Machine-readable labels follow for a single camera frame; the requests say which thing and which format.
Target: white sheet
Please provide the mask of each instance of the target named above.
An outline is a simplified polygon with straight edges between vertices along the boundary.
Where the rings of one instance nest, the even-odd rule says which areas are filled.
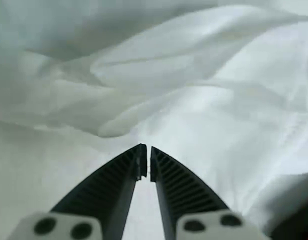
[[[207,5],[141,3],[131,13],[99,1],[23,0],[35,11],[0,2],[0,239],[141,142],[266,231],[277,217],[268,202],[296,178],[277,179],[308,174],[308,16],[278,2],[225,5],[146,29]],[[134,197],[123,239],[163,239],[153,184]]]

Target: white fabric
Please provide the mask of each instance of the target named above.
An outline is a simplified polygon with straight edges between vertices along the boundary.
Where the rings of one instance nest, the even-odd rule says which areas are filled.
[[[308,7],[204,2],[0,1],[0,239],[138,143],[271,228],[308,176]],[[123,239],[144,235],[163,239],[146,181]]]

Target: white cloth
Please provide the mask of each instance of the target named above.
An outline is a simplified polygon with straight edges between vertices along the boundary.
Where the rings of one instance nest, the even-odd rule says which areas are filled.
[[[134,4],[0,1],[0,239],[138,143],[263,230],[268,202],[308,177],[308,16],[278,1]],[[163,239],[155,195],[137,184],[123,239]]]

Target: black screw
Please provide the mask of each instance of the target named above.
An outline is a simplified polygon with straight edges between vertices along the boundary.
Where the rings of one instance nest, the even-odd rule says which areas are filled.
[[[92,233],[92,226],[89,223],[82,222],[75,225],[70,232],[70,235],[75,240],[88,238]]]
[[[34,227],[36,235],[46,235],[53,231],[56,225],[56,219],[53,217],[46,217],[41,219]]]
[[[230,226],[230,227],[237,227],[242,225],[242,221],[238,217],[231,214],[222,216],[220,219],[220,223],[223,226]]]
[[[205,226],[198,220],[188,220],[183,226],[184,230],[189,232],[202,232],[205,230]]]

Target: screw hole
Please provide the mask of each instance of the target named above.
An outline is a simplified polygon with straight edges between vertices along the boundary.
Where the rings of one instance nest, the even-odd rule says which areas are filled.
[[[36,235],[46,235],[53,231],[56,225],[56,219],[53,217],[46,217],[41,219],[34,227]]]
[[[242,221],[238,217],[231,214],[222,216],[220,219],[220,223],[223,226],[230,226],[230,227],[238,227],[242,225]]]
[[[206,229],[203,223],[198,220],[188,220],[183,226],[185,231],[189,232],[202,232]]]
[[[82,222],[75,225],[70,233],[75,240],[88,238],[92,233],[92,226],[89,223]]]

